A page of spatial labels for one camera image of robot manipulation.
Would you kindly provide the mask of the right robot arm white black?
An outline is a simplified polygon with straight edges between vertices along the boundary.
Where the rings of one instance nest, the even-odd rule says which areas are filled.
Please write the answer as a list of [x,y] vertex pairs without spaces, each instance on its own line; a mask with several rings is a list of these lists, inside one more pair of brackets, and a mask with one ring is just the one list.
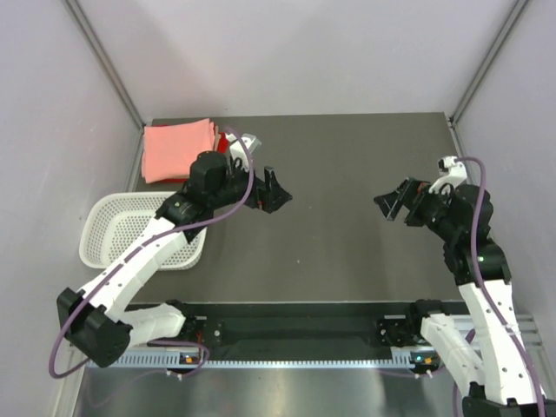
[[512,276],[503,249],[490,236],[493,205],[466,182],[405,179],[374,198],[392,221],[407,209],[408,227],[425,227],[443,242],[444,262],[466,304],[478,347],[460,334],[441,301],[418,300],[407,311],[407,337],[428,342],[458,388],[466,416],[553,416],[526,351],[513,305]]

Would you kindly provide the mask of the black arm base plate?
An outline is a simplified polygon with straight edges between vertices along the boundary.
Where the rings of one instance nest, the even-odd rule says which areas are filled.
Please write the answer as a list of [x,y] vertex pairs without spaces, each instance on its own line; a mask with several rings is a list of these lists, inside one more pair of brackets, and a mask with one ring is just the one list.
[[185,315],[176,336],[157,341],[190,341],[210,349],[241,343],[265,350],[284,342],[287,347],[312,343],[353,343],[358,347],[412,346],[422,339],[420,325],[428,314],[449,313],[437,300],[189,303],[175,305]]

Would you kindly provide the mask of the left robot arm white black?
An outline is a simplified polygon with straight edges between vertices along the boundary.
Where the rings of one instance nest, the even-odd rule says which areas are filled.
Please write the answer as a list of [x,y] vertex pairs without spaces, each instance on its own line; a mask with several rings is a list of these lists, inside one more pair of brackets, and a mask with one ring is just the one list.
[[129,303],[169,257],[215,221],[216,210],[247,206],[271,214],[291,199],[273,169],[255,175],[249,154],[201,153],[182,189],[163,201],[136,241],[95,280],[57,297],[61,336],[98,367],[159,339],[190,343],[197,325],[178,302],[134,311]]

